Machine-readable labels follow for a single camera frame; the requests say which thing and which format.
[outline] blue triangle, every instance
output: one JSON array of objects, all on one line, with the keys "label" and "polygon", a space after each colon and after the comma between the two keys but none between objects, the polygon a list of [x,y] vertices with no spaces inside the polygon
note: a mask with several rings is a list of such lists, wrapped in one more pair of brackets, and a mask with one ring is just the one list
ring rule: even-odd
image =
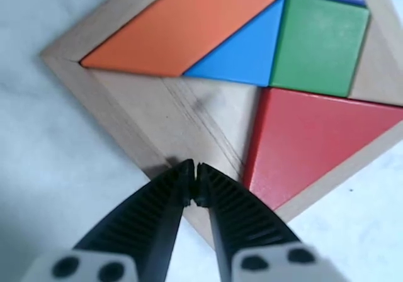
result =
[{"label": "blue triangle", "polygon": [[184,75],[267,87],[284,0],[277,0]]}]

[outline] green wooden piece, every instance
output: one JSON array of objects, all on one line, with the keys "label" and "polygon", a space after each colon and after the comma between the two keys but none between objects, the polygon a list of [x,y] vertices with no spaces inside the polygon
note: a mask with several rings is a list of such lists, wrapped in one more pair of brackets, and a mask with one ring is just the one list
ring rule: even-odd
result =
[{"label": "green wooden piece", "polygon": [[286,0],[271,86],[347,97],[369,11],[329,0]]}]

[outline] orange wooden piece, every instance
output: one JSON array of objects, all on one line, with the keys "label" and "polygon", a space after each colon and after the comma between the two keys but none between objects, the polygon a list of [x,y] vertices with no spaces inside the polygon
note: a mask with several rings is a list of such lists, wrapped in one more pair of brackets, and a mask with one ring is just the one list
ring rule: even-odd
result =
[{"label": "orange wooden piece", "polygon": [[87,55],[85,67],[180,76],[274,0],[157,0]]}]

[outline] wooden tray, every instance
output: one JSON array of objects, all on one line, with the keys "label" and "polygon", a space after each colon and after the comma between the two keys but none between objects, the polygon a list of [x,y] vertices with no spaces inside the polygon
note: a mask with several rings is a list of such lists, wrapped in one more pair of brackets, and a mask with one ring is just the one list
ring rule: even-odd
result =
[{"label": "wooden tray", "polygon": [[[150,178],[179,161],[206,162],[239,180],[253,125],[257,88],[85,69],[79,61],[155,0],[108,0],[42,52],[42,58],[99,124]],[[367,0],[374,15],[352,95],[401,103],[403,36],[390,0]],[[382,94],[379,94],[379,78]],[[403,125],[283,205],[289,220],[403,139]],[[208,212],[194,205],[187,220],[213,245]]]}]

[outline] red wooden piece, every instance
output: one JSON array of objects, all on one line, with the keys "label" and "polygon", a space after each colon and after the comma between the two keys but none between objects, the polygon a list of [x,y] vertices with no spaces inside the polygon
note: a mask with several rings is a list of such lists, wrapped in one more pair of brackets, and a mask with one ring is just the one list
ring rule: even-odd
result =
[{"label": "red wooden piece", "polygon": [[244,184],[276,209],[403,120],[403,108],[264,89]]}]

